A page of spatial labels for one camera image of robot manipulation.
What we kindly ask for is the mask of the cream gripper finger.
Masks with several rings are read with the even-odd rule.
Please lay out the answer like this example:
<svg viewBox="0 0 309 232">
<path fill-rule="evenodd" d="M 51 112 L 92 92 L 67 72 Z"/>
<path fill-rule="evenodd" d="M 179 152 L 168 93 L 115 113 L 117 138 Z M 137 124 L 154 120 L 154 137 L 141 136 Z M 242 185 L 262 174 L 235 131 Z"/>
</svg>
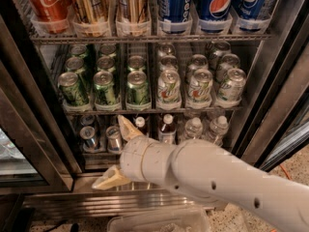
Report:
<svg viewBox="0 0 309 232">
<path fill-rule="evenodd" d="M 121 136 L 125 141 L 129 141 L 137 136 L 142 136 L 143 133 L 137 129 L 130 121 L 123 115 L 118 116 L 118 123 L 120 127 Z"/>
<path fill-rule="evenodd" d="M 107 190 L 123 186 L 130 183 L 119 165 L 109 167 L 101 177 L 97 178 L 92 184 L 92 189 Z"/>
</svg>

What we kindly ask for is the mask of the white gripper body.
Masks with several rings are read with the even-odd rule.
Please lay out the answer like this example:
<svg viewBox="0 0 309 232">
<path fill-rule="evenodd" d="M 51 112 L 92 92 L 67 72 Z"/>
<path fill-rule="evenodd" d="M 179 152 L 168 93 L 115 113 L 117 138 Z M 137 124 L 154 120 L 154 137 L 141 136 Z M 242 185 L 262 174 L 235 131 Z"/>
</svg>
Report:
<svg viewBox="0 0 309 232">
<path fill-rule="evenodd" d="M 133 182 L 147 182 L 143 173 L 143 158 L 152 140 L 149 137 L 139 135 L 129 140 L 124 147 L 120 166 L 124 175 Z"/>
</svg>

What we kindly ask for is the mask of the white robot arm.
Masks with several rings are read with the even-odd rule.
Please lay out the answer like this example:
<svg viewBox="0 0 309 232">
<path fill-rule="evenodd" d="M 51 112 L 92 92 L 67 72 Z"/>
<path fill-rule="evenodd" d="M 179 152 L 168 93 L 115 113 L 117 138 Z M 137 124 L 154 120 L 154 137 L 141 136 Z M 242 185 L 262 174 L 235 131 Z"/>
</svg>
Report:
<svg viewBox="0 0 309 232">
<path fill-rule="evenodd" d="M 120 164 L 93 183 L 111 189 L 145 182 L 200 204 L 219 200 L 233 203 L 281 232 L 309 232 L 309 187 L 257 169 L 203 139 L 178 145 L 149 138 L 120 115 L 126 145 Z"/>
</svg>

